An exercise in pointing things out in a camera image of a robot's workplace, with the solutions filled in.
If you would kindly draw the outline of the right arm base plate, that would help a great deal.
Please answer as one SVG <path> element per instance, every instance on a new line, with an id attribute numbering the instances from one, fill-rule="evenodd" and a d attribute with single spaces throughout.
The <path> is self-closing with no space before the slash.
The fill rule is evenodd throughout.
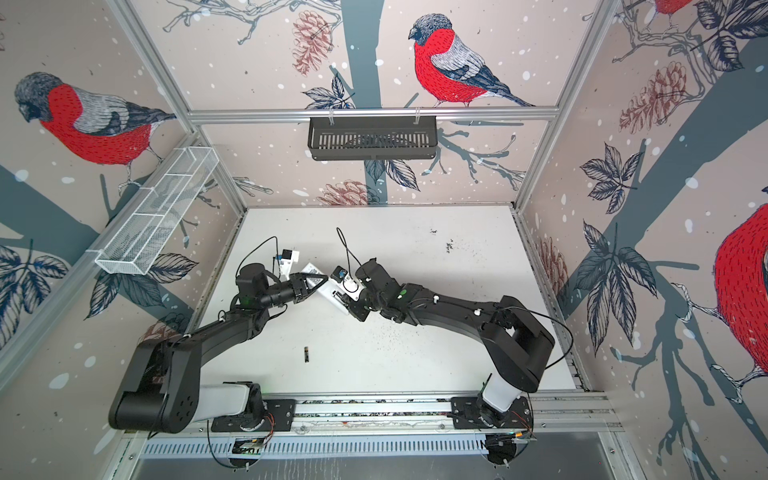
<path id="1" fill-rule="evenodd" d="M 525 396 L 515 399 L 504 412 L 495 410 L 480 397 L 452 397 L 447 416 L 457 430 L 530 430 L 533 424 L 533 411 Z"/>

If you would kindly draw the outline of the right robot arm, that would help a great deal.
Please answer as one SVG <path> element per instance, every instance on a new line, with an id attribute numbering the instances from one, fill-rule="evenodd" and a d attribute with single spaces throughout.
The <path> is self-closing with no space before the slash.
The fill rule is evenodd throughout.
<path id="1" fill-rule="evenodd" d="M 436 327 L 481 343 L 495 371 L 479 394 L 480 408 L 505 414 L 522 393 L 535 393 L 548 369 L 556 341 L 515 297 L 477 302 L 400 283 L 376 260 L 356 271 L 355 294 L 336 293 L 349 314 L 363 322 L 372 312 L 398 324 Z"/>

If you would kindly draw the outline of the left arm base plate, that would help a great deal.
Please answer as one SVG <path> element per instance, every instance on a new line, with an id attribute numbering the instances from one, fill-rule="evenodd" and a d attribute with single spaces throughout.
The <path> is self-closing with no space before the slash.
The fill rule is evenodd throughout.
<path id="1" fill-rule="evenodd" d="M 294 399 L 267 399 L 260 406 L 248 406 L 243 413 L 217 417 L 213 432 L 270 433 L 291 430 L 297 402 Z"/>

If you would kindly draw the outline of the white remote control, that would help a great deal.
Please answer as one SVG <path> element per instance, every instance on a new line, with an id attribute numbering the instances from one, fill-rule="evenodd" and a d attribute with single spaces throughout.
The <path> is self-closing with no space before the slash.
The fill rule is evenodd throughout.
<path id="1" fill-rule="evenodd" d="M 308 263 L 302 270 L 302 273 L 323 275 L 323 272 L 315 267 L 312 263 Z M 317 294 L 321 295 L 327 302 L 333 305 L 343 315 L 349 315 L 346 306 L 340 300 L 340 296 L 345 294 L 343 288 L 331 278 L 317 290 Z"/>

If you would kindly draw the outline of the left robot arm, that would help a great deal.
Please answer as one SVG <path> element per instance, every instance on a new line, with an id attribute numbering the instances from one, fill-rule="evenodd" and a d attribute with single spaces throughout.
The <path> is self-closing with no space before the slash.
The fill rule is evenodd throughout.
<path id="1" fill-rule="evenodd" d="M 242 267 L 235 278 L 238 293 L 222 319 L 137 345 L 108 413 L 110 427 L 175 434 L 193 422 L 225 417 L 260 427 L 268 417 L 260 386 L 249 381 L 204 386 L 202 367 L 260 335 L 274 318 L 272 308 L 298 304 L 328 280 L 299 272 L 282 281 L 260 263 Z"/>

